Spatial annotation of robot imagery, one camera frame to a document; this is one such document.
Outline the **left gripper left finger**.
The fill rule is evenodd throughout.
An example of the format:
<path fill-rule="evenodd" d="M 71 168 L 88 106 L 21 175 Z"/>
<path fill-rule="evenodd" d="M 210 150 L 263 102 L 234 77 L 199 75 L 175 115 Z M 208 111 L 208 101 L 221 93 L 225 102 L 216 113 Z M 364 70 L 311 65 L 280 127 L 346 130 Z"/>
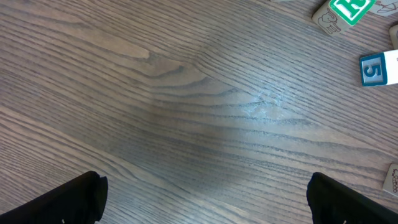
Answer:
<path fill-rule="evenodd" d="M 92 224 L 101 220 L 108 179 L 94 171 L 1 215 L 1 224 Z"/>

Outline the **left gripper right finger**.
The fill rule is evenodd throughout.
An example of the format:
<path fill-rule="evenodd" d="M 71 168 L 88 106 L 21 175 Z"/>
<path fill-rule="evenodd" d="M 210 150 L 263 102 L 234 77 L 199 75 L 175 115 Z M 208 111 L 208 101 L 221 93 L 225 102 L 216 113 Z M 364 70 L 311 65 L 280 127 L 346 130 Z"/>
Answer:
<path fill-rule="evenodd" d="M 397 224 L 397 214 L 321 172 L 307 185 L 314 224 Z"/>

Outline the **white engraved block blue side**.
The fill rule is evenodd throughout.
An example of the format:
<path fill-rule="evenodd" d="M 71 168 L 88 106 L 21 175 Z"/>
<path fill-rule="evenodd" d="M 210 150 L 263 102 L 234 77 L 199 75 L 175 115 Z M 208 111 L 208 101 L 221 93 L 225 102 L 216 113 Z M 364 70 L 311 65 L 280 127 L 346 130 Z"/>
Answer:
<path fill-rule="evenodd" d="M 387 171 L 386 178 L 384 181 L 384 184 L 382 186 L 383 191 L 393 195 L 397 196 L 397 164 L 391 164 L 389 166 L 389 170 Z"/>

